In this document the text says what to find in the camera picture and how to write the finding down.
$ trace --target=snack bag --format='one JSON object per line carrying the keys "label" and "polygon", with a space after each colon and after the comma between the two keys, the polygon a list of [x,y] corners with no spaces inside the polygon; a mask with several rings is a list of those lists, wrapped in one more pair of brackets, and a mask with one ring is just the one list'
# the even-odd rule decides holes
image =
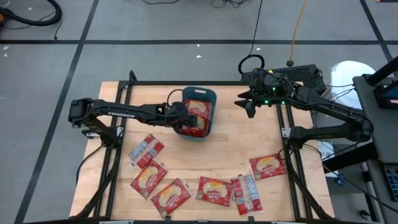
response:
{"label": "snack bag", "polygon": [[262,211],[259,193],[253,175],[244,174],[232,178],[233,192],[240,215]]}
{"label": "snack bag", "polygon": [[231,203],[232,184],[224,181],[200,177],[196,198],[206,202],[229,206]]}
{"label": "snack bag", "polygon": [[167,170],[163,164],[153,159],[148,166],[143,168],[130,186],[146,199],[166,173]]}
{"label": "snack bag", "polygon": [[166,217],[184,201],[191,197],[188,185],[181,179],[175,179],[165,189],[151,198],[162,218]]}
{"label": "snack bag", "polygon": [[131,164],[144,168],[155,157],[164,145],[152,134],[148,135],[129,154]]}
{"label": "snack bag", "polygon": [[210,126],[211,102],[204,102],[200,100],[185,100],[184,105],[187,107],[188,113],[190,115],[198,116],[198,126],[182,126],[181,134],[199,138],[205,137]]}
{"label": "snack bag", "polygon": [[250,159],[249,162],[256,180],[286,174],[285,164],[278,154]]}

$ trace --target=blue plastic bin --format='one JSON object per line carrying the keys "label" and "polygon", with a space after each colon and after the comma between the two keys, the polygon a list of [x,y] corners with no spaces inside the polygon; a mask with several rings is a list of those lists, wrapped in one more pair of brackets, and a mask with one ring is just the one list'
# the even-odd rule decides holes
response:
{"label": "blue plastic bin", "polygon": [[211,127],[213,125],[214,113],[216,111],[217,95],[213,90],[195,87],[195,86],[188,86],[184,88],[182,91],[182,101],[184,102],[185,100],[202,100],[202,101],[211,102],[209,130],[207,131],[207,135],[205,137],[198,138],[178,133],[178,135],[182,139],[187,139],[192,141],[204,141],[207,138],[207,136],[209,136],[211,132]]}

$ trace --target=wooden tabletop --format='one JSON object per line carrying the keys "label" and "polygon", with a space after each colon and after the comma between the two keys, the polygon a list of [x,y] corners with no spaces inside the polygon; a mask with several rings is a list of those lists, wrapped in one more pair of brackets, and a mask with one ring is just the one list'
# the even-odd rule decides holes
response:
{"label": "wooden tabletop", "polygon": [[[99,99],[114,101],[117,82],[104,82]],[[167,95],[184,86],[133,86],[131,105],[163,103]],[[128,119],[119,166],[118,181],[113,202],[112,219],[161,220],[150,198],[176,178],[185,179],[193,196],[171,213],[173,220],[248,220],[247,215],[239,215],[236,202],[230,207],[204,202],[194,198],[201,176],[230,181],[238,174],[250,172],[249,159],[277,153],[282,148],[276,107],[263,106],[257,109],[256,116],[249,119],[246,112],[234,104],[237,94],[246,91],[246,86],[202,86],[217,94],[217,105],[213,128],[204,142],[180,139],[171,128],[153,127],[134,119]],[[174,93],[170,102],[180,101],[181,94]],[[284,110],[285,123],[287,116]],[[312,127],[308,111],[293,108],[296,126]],[[110,125],[111,118],[102,116],[100,120]],[[165,148],[156,156],[163,162],[168,173],[147,200],[144,200],[129,185],[139,173],[129,163],[128,154],[148,134],[152,133]],[[85,156],[100,145],[99,139],[88,140]],[[318,147],[316,141],[307,144]],[[102,150],[88,159],[80,172],[75,198],[70,215],[76,215],[90,200],[98,188],[104,152]],[[326,185],[320,156],[313,149],[301,149],[307,187],[325,211],[333,216],[333,208]],[[292,200],[287,174],[256,181],[263,212],[255,212],[257,221],[294,220]],[[305,217],[302,194],[297,187],[300,213]],[[104,193],[101,214],[105,213],[108,193]]]}

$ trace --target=snack wrapper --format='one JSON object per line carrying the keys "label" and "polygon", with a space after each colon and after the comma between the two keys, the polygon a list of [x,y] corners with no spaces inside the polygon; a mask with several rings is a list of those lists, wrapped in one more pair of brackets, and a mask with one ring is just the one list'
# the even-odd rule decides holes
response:
{"label": "snack wrapper", "polygon": [[151,198],[162,218],[166,217],[191,197],[188,185],[182,179],[175,179],[165,189]]}
{"label": "snack wrapper", "polygon": [[240,215],[254,211],[262,211],[259,193],[253,175],[244,174],[232,178],[232,185]]}
{"label": "snack wrapper", "polygon": [[166,173],[167,170],[163,164],[153,159],[148,166],[143,168],[130,186],[146,199]]}
{"label": "snack wrapper", "polygon": [[187,107],[190,115],[197,115],[198,126],[182,126],[181,134],[199,138],[205,137],[210,126],[211,102],[185,100],[184,105]]}
{"label": "snack wrapper", "polygon": [[152,134],[148,135],[129,154],[131,164],[144,168],[162,149],[164,145]]}
{"label": "snack wrapper", "polygon": [[256,180],[286,174],[285,164],[278,154],[250,159],[249,163]]}
{"label": "snack wrapper", "polygon": [[224,181],[200,177],[196,198],[206,202],[229,206],[231,203],[232,184]]}

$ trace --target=red snack package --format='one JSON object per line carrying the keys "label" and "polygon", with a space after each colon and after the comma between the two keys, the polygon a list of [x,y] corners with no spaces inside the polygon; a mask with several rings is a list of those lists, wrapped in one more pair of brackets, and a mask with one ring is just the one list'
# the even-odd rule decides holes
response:
{"label": "red snack package", "polygon": [[231,183],[200,177],[197,199],[229,206],[231,195]]}
{"label": "red snack package", "polygon": [[138,174],[130,186],[146,199],[166,173],[167,170],[164,169],[163,164],[153,159]]}
{"label": "red snack package", "polygon": [[285,164],[278,154],[250,159],[249,162],[256,180],[286,174]]}
{"label": "red snack package", "polygon": [[152,134],[148,135],[138,146],[129,154],[131,164],[141,169],[155,157],[164,145]]}
{"label": "red snack package", "polygon": [[191,197],[188,185],[181,179],[175,179],[165,189],[151,198],[162,218],[166,217],[184,201]]}
{"label": "red snack package", "polygon": [[181,134],[199,138],[205,137],[210,126],[211,102],[185,100],[184,105],[187,107],[190,115],[198,116],[198,126],[182,126]]}
{"label": "red snack package", "polygon": [[232,178],[233,191],[240,215],[262,211],[262,206],[253,175],[244,174]]}

